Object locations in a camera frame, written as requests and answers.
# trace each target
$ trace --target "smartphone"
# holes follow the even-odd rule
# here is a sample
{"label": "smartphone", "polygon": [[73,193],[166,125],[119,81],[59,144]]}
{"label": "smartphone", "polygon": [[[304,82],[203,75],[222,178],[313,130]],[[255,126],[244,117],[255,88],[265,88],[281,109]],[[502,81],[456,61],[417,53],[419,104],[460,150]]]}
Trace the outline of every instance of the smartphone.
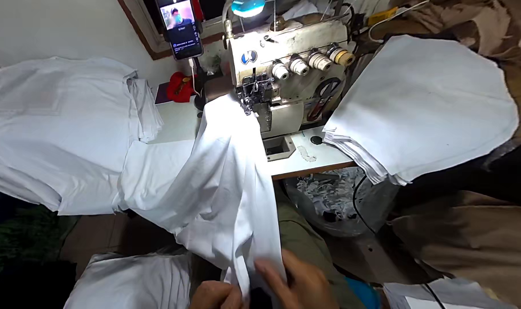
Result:
{"label": "smartphone", "polygon": [[157,0],[165,24],[163,37],[171,44],[176,60],[203,54],[200,25],[191,0]]}

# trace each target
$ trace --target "red object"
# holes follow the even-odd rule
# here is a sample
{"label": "red object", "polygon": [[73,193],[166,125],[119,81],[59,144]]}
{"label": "red object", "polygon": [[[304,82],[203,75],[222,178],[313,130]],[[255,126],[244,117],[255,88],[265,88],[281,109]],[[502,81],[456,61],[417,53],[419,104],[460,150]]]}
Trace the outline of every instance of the red object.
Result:
{"label": "red object", "polygon": [[169,100],[178,103],[188,103],[193,93],[192,76],[186,76],[182,72],[176,72],[171,76],[167,86],[167,98]]}
{"label": "red object", "polygon": [[200,0],[192,0],[192,6],[194,7],[197,21],[203,21],[203,11],[201,10]]}

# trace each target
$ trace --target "phone charging cable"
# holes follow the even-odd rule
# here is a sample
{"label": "phone charging cable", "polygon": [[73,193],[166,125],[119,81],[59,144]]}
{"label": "phone charging cable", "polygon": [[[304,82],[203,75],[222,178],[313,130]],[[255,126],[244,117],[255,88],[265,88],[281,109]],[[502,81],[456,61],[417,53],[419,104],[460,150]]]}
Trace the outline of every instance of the phone charging cable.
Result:
{"label": "phone charging cable", "polygon": [[196,91],[196,80],[194,78],[194,59],[188,59],[188,64],[190,65],[190,69],[192,69],[192,87],[194,88],[194,92],[196,93],[196,95],[199,95],[201,97],[200,93]]}

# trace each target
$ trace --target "sewing machine logo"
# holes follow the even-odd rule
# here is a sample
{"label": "sewing machine logo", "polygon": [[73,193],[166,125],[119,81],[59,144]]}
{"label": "sewing machine logo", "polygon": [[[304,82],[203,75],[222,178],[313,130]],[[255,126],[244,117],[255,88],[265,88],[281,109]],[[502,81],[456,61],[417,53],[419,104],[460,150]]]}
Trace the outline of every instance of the sewing machine logo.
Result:
{"label": "sewing machine logo", "polygon": [[249,62],[255,62],[257,61],[258,55],[256,51],[248,51],[241,55],[241,62],[243,64],[247,64]]}

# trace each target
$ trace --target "window frame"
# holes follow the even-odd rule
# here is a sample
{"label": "window frame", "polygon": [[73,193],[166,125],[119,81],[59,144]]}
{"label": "window frame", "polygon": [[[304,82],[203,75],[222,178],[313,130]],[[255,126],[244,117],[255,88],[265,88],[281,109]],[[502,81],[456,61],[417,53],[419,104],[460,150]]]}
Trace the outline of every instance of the window frame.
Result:
{"label": "window frame", "polygon": [[[173,51],[170,44],[158,33],[154,22],[142,0],[118,0],[118,3],[133,26],[142,45],[153,60],[171,57]],[[223,37],[222,19],[220,17],[202,22],[203,45],[219,41]]]}

